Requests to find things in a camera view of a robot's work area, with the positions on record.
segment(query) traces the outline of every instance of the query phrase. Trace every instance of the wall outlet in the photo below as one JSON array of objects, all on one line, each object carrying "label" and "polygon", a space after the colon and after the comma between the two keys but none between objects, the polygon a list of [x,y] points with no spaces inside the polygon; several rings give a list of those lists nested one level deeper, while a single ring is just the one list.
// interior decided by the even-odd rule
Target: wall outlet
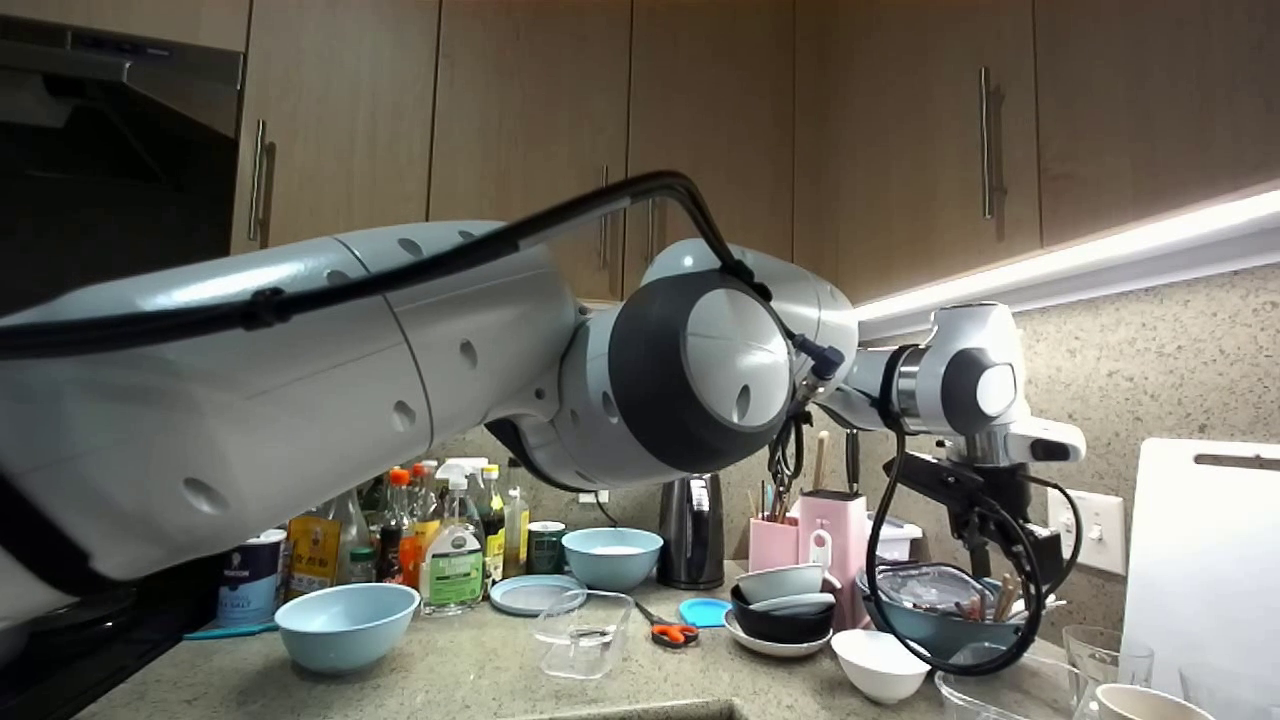
[{"label": "wall outlet", "polygon": [[589,506],[609,503],[609,490],[576,490],[576,503],[589,503]]},{"label": "wall outlet", "polygon": [[[1122,500],[1100,490],[1071,490],[1071,500],[1085,523],[1077,562],[1122,574]],[[1077,521],[1059,490],[1047,490],[1047,527],[1059,530],[1064,553],[1077,542]]]}]

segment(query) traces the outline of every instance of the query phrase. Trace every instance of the cabinet door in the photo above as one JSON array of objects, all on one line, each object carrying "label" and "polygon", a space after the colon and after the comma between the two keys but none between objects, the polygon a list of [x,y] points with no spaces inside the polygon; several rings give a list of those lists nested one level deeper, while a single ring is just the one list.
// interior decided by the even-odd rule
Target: cabinet door
[{"label": "cabinet door", "polygon": [[[793,0],[636,0],[630,32],[627,170],[688,170],[731,242],[793,257]],[[690,223],[657,205],[627,274],[675,234]]]},{"label": "cabinet door", "polygon": [[1280,170],[1275,0],[1040,0],[1044,234]]},{"label": "cabinet door", "polygon": [[258,0],[235,249],[424,219],[434,4]]},{"label": "cabinet door", "polygon": [[0,14],[245,51],[249,0],[0,0]]},{"label": "cabinet door", "polygon": [[855,300],[1040,249],[1027,0],[805,0],[796,261]]},{"label": "cabinet door", "polygon": [[[515,219],[624,170],[627,0],[444,0],[430,219]],[[618,223],[560,230],[580,297],[618,291]]]}]

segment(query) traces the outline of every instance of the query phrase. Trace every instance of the white board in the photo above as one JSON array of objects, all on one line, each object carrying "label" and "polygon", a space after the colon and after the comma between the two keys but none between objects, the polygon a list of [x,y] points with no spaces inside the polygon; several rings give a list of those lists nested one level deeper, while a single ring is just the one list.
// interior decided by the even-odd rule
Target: white board
[{"label": "white board", "polygon": [[1280,443],[1142,439],[1122,642],[1157,649],[1165,693],[1216,662],[1220,697],[1280,708]]}]

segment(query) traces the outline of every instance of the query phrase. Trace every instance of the blue bowl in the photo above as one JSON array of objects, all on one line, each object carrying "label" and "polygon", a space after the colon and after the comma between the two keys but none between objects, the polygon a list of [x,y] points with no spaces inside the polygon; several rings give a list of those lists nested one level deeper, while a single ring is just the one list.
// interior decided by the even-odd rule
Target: blue bowl
[{"label": "blue bowl", "polygon": [[277,626],[296,668],[339,677],[383,661],[421,596],[404,585],[339,585],[286,598]]},{"label": "blue bowl", "polygon": [[662,540],[643,527],[576,527],[560,542],[573,578],[611,590],[643,585],[662,548]]}]

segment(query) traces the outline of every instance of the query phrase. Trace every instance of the robotic arm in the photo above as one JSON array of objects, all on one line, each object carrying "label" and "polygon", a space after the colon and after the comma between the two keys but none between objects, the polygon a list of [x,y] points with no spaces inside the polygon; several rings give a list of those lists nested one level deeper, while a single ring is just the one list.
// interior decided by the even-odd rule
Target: robotic arm
[{"label": "robotic arm", "polygon": [[[540,242],[658,190],[703,241],[658,251],[624,303],[580,309]],[[0,318],[0,626],[223,553],[473,429],[563,489],[728,468],[805,404],[958,436],[973,471],[1085,447],[1024,413],[1000,309],[855,350],[846,300],[728,251],[675,170],[515,223],[366,226],[91,285]],[[938,475],[905,464],[958,516],[985,506],[988,489],[973,503]]]}]

